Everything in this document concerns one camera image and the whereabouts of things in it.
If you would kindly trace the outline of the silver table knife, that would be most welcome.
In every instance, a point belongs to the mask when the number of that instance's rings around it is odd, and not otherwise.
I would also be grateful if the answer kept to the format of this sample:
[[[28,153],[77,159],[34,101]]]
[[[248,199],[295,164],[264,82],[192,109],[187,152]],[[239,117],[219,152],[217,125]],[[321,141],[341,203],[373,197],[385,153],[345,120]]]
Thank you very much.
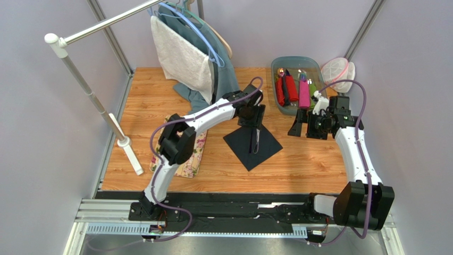
[[[260,130],[259,129],[256,129],[255,130],[255,135],[254,135],[254,138],[255,138],[255,141],[252,143],[252,153],[253,154],[257,154],[258,153],[258,150],[259,150],[259,137],[260,137]]]

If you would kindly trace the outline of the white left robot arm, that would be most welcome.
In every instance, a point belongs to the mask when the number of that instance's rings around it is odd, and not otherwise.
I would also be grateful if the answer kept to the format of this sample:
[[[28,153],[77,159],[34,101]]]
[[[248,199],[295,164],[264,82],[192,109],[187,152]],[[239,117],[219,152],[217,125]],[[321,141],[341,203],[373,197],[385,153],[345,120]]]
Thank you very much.
[[[197,137],[208,129],[235,117],[248,119],[252,109],[262,101],[261,87],[249,84],[243,91],[226,93],[219,101],[191,115],[173,114],[159,126],[159,150],[153,150],[158,158],[149,185],[139,199],[142,209],[149,215],[161,206],[176,170],[194,153]]]

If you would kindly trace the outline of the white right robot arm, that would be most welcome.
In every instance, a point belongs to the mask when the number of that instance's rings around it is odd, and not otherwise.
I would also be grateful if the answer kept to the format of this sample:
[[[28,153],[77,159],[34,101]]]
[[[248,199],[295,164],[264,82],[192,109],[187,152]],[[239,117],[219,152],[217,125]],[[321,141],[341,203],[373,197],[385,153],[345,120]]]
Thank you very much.
[[[311,220],[329,216],[339,226],[381,230],[395,193],[392,187],[383,185],[371,163],[364,126],[359,116],[351,114],[349,97],[320,97],[314,109],[299,108],[288,134],[299,136],[304,123],[307,138],[325,140],[332,135],[347,176],[347,184],[337,197],[311,193],[305,215]]]

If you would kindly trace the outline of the black paper napkin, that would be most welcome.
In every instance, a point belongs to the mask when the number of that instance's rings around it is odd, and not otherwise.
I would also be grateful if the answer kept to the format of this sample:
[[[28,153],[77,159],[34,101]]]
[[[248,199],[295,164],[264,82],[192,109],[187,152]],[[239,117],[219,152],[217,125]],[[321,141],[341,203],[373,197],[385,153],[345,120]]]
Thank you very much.
[[[223,137],[246,170],[251,171],[283,149],[273,134],[262,126],[260,130],[240,127]]]

